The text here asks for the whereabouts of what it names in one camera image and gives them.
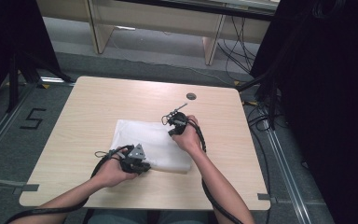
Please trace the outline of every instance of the forearm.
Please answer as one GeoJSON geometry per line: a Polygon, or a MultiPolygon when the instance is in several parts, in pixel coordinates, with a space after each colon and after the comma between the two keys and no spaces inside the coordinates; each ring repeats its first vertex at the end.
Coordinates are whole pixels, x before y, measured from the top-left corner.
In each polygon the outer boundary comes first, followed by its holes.
{"type": "MultiPolygon", "coordinates": [[[[238,192],[214,166],[203,151],[194,151],[196,152],[192,153],[191,157],[199,167],[202,178],[214,199],[231,215],[241,220],[242,223],[254,223],[248,207],[238,192]]],[[[216,210],[215,213],[219,223],[230,223],[226,217],[216,210]]]]}
{"type": "MultiPolygon", "coordinates": [[[[85,183],[71,189],[57,198],[42,204],[37,208],[60,208],[77,205],[87,199],[91,194],[101,189],[103,186],[101,181],[92,178],[85,183]]],[[[41,216],[24,217],[14,221],[13,223],[62,223],[67,214],[51,214],[41,216]]]]}

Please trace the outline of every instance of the hand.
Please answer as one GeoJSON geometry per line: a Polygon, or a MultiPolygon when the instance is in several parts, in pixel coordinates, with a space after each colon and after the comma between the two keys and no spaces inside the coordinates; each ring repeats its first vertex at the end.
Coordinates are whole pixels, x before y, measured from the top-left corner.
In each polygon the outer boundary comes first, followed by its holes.
{"type": "Polygon", "coordinates": [[[98,173],[93,177],[98,179],[104,188],[116,186],[125,180],[133,179],[138,176],[136,173],[130,174],[122,171],[120,162],[114,158],[119,159],[119,156],[113,155],[113,158],[109,161],[106,161],[101,166],[98,173]]]}
{"type": "MultiPolygon", "coordinates": [[[[189,115],[187,118],[193,120],[197,125],[199,125],[199,122],[196,117],[194,117],[194,115],[189,115]]],[[[190,156],[193,153],[202,151],[200,147],[200,138],[196,133],[196,129],[190,124],[186,125],[185,131],[182,134],[174,134],[172,139],[176,142],[179,148],[186,151],[188,154],[190,154],[190,156]]]]}

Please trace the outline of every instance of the floor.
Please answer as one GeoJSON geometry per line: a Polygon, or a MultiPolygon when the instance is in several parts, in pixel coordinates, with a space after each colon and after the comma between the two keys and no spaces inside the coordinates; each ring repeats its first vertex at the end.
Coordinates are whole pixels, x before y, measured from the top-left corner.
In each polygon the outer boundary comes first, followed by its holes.
{"type": "MultiPolygon", "coordinates": [[[[199,36],[139,29],[116,29],[103,54],[97,55],[92,46],[90,27],[87,23],[50,18],[44,18],[44,20],[62,70],[72,77],[81,75],[111,77],[121,74],[124,78],[230,88],[235,86],[235,81],[243,83],[252,79],[235,63],[228,61],[227,56],[220,49],[215,54],[213,64],[206,65],[202,40],[199,36]]],[[[235,49],[240,52],[241,50],[235,41],[226,41],[228,48],[224,47],[223,40],[219,40],[219,43],[227,51],[235,49]]],[[[256,55],[259,45],[246,43],[246,47],[256,55]]],[[[41,74],[42,76],[49,76],[43,71],[41,74]]],[[[257,86],[242,92],[241,99],[253,102],[256,90],[257,86]]],[[[0,119],[5,115],[3,108],[7,106],[7,91],[8,89],[5,85],[0,90],[0,119]]],[[[50,119],[44,120],[44,125],[46,125],[43,129],[35,131],[33,135],[28,135],[26,131],[19,131],[18,129],[9,129],[7,131],[5,137],[0,140],[0,160],[3,160],[1,158],[3,154],[12,153],[13,158],[5,157],[5,160],[7,160],[5,163],[6,172],[2,171],[3,167],[0,165],[0,180],[8,180],[17,184],[26,182],[70,91],[71,87],[52,85],[48,91],[37,88],[30,93],[30,96],[24,102],[23,107],[25,108],[22,109],[15,121],[10,124],[11,127],[24,125],[23,121],[30,108],[52,106],[51,111],[53,113],[49,115],[50,119]],[[25,136],[21,143],[16,139],[18,136],[25,136]],[[11,146],[13,141],[18,143],[17,148],[29,148],[29,151],[22,152],[19,156],[16,156],[15,151],[10,151],[13,150],[11,146]],[[29,165],[23,164],[24,167],[21,169],[24,172],[13,171],[10,163],[24,162],[24,154],[27,154],[27,156],[30,154],[27,159],[30,161],[27,162],[29,165]]],[[[250,105],[244,106],[244,113],[248,120],[257,119],[260,116],[255,107],[250,105]]],[[[257,122],[251,126],[251,129],[254,131],[253,138],[260,168],[263,172],[266,186],[270,189],[272,206],[269,211],[254,211],[256,222],[334,223],[312,176],[301,163],[301,153],[296,145],[296,140],[290,132],[290,125],[286,123],[284,116],[280,116],[276,119],[276,134],[299,195],[306,205],[306,214],[309,216],[306,221],[301,220],[300,215],[296,212],[297,210],[285,179],[282,177],[282,167],[278,163],[268,135],[260,128],[262,126],[262,122],[257,122]]],[[[0,223],[1,220],[5,220],[7,214],[15,214],[23,209],[16,202],[19,195],[13,194],[14,191],[13,185],[0,185],[0,198],[3,197],[0,200],[0,210],[6,210],[5,212],[0,211],[0,223]]],[[[84,213],[85,210],[82,209],[80,212],[69,216],[65,223],[79,223],[84,213]]]]}

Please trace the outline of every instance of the black curtain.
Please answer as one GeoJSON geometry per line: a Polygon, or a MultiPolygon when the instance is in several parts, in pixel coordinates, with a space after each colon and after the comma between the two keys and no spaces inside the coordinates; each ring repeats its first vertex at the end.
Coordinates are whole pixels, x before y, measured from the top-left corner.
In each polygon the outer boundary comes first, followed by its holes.
{"type": "MultiPolygon", "coordinates": [[[[321,2],[327,3],[327,14],[336,1],[321,2]]],[[[290,33],[287,26],[283,33],[279,27],[268,30],[255,71],[269,66],[290,33]]],[[[273,79],[333,219],[358,223],[358,1],[345,1],[334,17],[312,17],[305,28],[307,35],[291,52],[292,61],[273,79]]]]}
{"type": "Polygon", "coordinates": [[[37,79],[38,64],[27,58],[30,55],[61,71],[35,0],[0,0],[0,85],[14,52],[28,81],[37,79]]]}

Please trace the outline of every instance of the person's right hand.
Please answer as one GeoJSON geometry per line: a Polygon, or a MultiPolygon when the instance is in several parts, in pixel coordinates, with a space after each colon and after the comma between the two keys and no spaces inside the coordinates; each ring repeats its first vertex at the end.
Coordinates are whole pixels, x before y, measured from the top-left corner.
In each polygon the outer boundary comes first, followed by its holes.
{"type": "MultiPolygon", "coordinates": [[[[187,118],[193,120],[197,125],[199,125],[199,122],[197,121],[196,117],[194,117],[194,115],[189,115],[187,118]]],[[[172,139],[176,142],[179,148],[186,151],[188,154],[190,154],[190,156],[193,155],[193,153],[202,151],[200,146],[200,138],[196,133],[196,129],[190,124],[186,125],[185,131],[182,134],[174,134],[172,139]]]]}

